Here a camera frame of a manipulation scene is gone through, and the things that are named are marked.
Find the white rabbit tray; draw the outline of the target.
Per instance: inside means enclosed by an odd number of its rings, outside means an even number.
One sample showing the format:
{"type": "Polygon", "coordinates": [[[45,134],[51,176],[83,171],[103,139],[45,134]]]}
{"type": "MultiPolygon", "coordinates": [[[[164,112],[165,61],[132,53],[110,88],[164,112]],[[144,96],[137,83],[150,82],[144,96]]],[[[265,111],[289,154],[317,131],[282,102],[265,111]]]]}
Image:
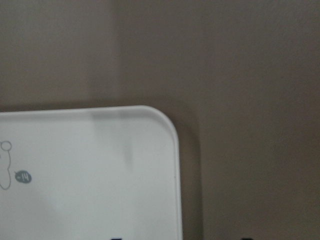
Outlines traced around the white rabbit tray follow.
{"type": "Polygon", "coordinates": [[[179,139],[145,106],[3,112],[3,240],[181,240],[179,139]]]}

